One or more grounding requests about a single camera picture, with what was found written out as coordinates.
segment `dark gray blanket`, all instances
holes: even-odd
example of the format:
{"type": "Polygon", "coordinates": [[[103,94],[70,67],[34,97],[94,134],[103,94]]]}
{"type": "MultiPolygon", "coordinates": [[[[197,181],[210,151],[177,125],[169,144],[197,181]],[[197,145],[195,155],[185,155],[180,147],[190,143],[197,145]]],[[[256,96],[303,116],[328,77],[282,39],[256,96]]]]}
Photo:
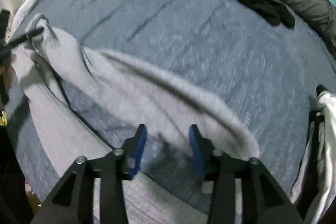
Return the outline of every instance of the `dark gray blanket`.
{"type": "MultiPolygon", "coordinates": [[[[36,13],[84,46],[142,58],[220,96],[255,134],[261,160],[289,194],[305,150],[315,88],[336,92],[335,63],[320,37],[295,16],[296,27],[272,27],[236,0],[41,0],[36,13]]],[[[71,107],[97,134],[118,147],[135,128],[112,117],[63,82],[71,107]]],[[[10,91],[8,132],[23,172],[43,200],[58,176],[29,115],[21,90],[10,91]]],[[[141,170],[202,212],[210,195],[190,158],[150,139],[141,170]]]]}

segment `bolt head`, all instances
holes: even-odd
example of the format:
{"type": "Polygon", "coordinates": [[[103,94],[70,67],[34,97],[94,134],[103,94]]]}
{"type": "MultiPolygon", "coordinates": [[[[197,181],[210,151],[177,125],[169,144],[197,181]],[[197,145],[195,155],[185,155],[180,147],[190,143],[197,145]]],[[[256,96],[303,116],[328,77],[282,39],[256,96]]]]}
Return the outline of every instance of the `bolt head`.
{"type": "Polygon", "coordinates": [[[123,153],[124,153],[124,150],[122,148],[113,150],[113,155],[115,156],[121,156],[123,153]]]}
{"type": "Polygon", "coordinates": [[[223,155],[223,151],[222,150],[219,150],[219,149],[215,149],[212,151],[212,154],[216,157],[220,157],[223,155]]]}
{"type": "Polygon", "coordinates": [[[259,160],[257,158],[250,158],[250,163],[252,163],[254,165],[258,165],[259,164],[259,160]]]}
{"type": "Polygon", "coordinates": [[[83,163],[86,162],[86,161],[87,161],[87,158],[84,157],[84,156],[80,156],[80,157],[78,157],[78,158],[76,159],[76,162],[77,162],[78,164],[83,164],[83,163]]]}

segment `blue gripper pad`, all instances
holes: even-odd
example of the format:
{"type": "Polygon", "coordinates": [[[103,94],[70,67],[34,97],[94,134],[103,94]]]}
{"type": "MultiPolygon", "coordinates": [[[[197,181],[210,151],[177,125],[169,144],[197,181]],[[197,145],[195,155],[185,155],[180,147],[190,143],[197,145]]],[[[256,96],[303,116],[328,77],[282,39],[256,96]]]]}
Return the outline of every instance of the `blue gripper pad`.
{"type": "Polygon", "coordinates": [[[136,136],[138,138],[138,142],[136,144],[134,153],[132,154],[132,162],[133,166],[131,165],[131,168],[129,170],[129,176],[131,180],[135,177],[135,175],[138,173],[138,170],[140,168],[140,161],[143,154],[143,150],[145,148],[145,144],[147,141],[147,127],[144,124],[141,124],[138,128],[138,131],[136,133],[136,136]]]}
{"type": "Polygon", "coordinates": [[[202,136],[197,128],[197,125],[192,124],[189,128],[189,143],[194,154],[194,166],[196,172],[204,179],[204,157],[199,146],[200,138],[202,138],[202,136]]]}

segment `bed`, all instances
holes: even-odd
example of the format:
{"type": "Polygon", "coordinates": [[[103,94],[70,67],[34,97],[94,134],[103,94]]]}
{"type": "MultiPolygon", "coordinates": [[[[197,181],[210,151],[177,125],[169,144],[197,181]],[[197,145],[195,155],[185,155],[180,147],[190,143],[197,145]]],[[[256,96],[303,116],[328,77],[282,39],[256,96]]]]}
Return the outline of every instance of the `bed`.
{"type": "MultiPolygon", "coordinates": [[[[289,195],[305,152],[315,89],[322,84],[336,92],[332,54],[290,12],[294,29],[272,27],[237,0],[38,0],[14,36],[42,13],[83,47],[140,58],[218,96],[253,134],[261,161],[289,195]]],[[[70,108],[110,146],[120,146],[135,132],[134,124],[101,108],[68,81],[58,81],[70,108]]],[[[44,200],[59,174],[40,142],[21,88],[14,85],[9,97],[8,133],[26,179],[44,200]]],[[[153,137],[141,171],[207,214],[210,194],[202,192],[192,165],[189,155],[153,137]]]]}

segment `light gray cloth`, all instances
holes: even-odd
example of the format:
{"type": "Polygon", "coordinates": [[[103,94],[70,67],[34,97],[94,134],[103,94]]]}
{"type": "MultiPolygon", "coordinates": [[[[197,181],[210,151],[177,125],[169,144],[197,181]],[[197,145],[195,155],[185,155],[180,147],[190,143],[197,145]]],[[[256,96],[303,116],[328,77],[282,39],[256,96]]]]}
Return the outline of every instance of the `light gray cloth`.
{"type": "MultiPolygon", "coordinates": [[[[318,84],[336,90],[332,56],[299,17],[294,15],[295,30],[288,30],[271,27],[236,0],[41,0],[17,34],[36,13],[84,46],[136,56],[218,95],[256,136],[261,160],[289,194],[305,151],[310,97],[318,84]]],[[[78,88],[66,81],[61,85],[70,107],[112,146],[134,134],[136,127],[78,88]]],[[[58,175],[27,110],[22,92],[13,87],[8,132],[27,179],[43,199],[58,175]]],[[[191,159],[183,153],[150,139],[141,170],[208,212],[210,195],[201,193],[191,159]]]]}
{"type": "MultiPolygon", "coordinates": [[[[259,156],[254,136],[222,100],[181,78],[125,54],[82,48],[68,33],[36,15],[27,31],[43,26],[41,38],[20,45],[13,68],[29,98],[30,113],[42,146],[58,175],[79,156],[95,159],[111,151],[74,115],[52,69],[112,115],[147,125],[150,136],[191,155],[188,128],[196,123],[215,147],[233,157],[259,156]]],[[[130,223],[204,223],[206,216],[138,174],[123,184],[130,223]]],[[[98,196],[94,212],[99,216],[98,196]]]]}

